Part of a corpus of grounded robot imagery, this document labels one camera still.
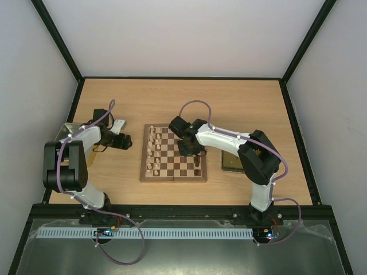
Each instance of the wall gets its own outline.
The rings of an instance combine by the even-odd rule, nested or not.
[[[7,274],[44,192],[43,146],[66,120],[76,80],[30,1],[2,1],[0,37],[0,274]]]
[[[367,240],[367,2],[337,1],[288,83],[322,202],[355,274]]]
[[[323,0],[44,0],[84,76],[282,77]]]

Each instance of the chess board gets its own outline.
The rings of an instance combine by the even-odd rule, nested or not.
[[[168,124],[144,127],[141,182],[206,182],[206,156],[180,156]]]

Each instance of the black frame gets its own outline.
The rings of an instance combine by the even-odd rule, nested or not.
[[[300,47],[295,53],[288,69],[286,70],[282,78],[264,78],[264,77],[83,77],[77,68],[66,44],[64,43],[60,33],[58,32],[56,25],[51,19],[42,0],[31,0],[40,17],[42,18],[46,28],[50,32],[50,35],[54,39],[57,47],[63,55],[66,63],[68,64],[71,72],[75,76],[78,82],[76,88],[73,103],[67,118],[67,122],[72,122],[75,116],[76,108],[79,102],[81,92],[85,79],[88,78],[121,78],[121,79],[175,79],[175,80],[277,80],[279,82],[284,103],[289,116],[291,128],[294,134],[296,146],[302,163],[304,175],[306,177],[307,187],[309,188],[310,196],[313,205],[301,206],[302,219],[305,220],[327,220],[330,223],[332,234],[337,242],[337,247],[341,260],[343,263],[346,274],[353,274],[352,267],[346,254],[343,241],[339,232],[338,225],[336,223],[333,210],[331,206],[322,205],[321,198],[317,189],[317,185],[314,179],[314,175],[310,166],[309,158],[304,146],[302,134],[299,129],[299,125],[295,116],[295,112],[292,106],[290,95],[287,89],[287,82],[296,70],[296,67],[300,63],[305,52],[312,43],[318,30],[322,26],[327,15],[333,8],[336,0],[325,0],[318,15],[316,16],[313,24],[303,39]],[[49,198],[51,191],[46,190],[42,203],[33,205],[25,228],[22,233],[22,237],[19,241],[17,251],[15,253],[13,262],[11,264],[9,274],[15,274],[18,268],[22,252],[28,235],[32,226],[32,222],[36,218],[45,219],[68,219],[68,218],[81,218],[83,208],[81,205],[50,205]],[[175,219],[214,219],[214,220],[230,220],[236,223],[236,218],[233,217],[234,213],[241,213],[248,206],[154,206],[154,205],[112,205],[112,211],[117,213],[126,214],[129,213],[130,217],[135,220],[142,219],[167,219],[175,216]],[[279,206],[279,210],[282,212],[283,219],[297,219],[298,209],[295,206]]]

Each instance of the wooden tabletop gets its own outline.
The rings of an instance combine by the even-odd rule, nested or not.
[[[74,122],[92,119],[95,108],[108,109],[127,120],[122,132],[131,135],[127,151],[108,148],[88,169],[89,181],[105,192],[112,204],[131,205],[248,205],[252,184],[245,175],[221,171],[221,152],[209,147],[208,181],[151,183],[139,181],[143,130],[147,123],[169,123],[182,105],[194,99],[212,107],[213,125],[236,132],[262,130],[289,165],[288,175],[274,188],[275,198],[294,198],[311,205],[292,129],[278,81],[272,80],[127,80],[86,79]],[[208,117],[206,106],[185,108],[186,121]],[[279,173],[283,173],[281,164]],[[50,203],[74,203],[52,193]]]

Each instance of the white perforated strip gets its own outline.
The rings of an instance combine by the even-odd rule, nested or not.
[[[145,239],[253,239],[252,229],[177,229],[177,228],[144,228]],[[88,227],[43,227],[37,238],[53,239],[89,239],[97,234],[97,228]],[[101,238],[140,239],[136,228],[121,228]]]

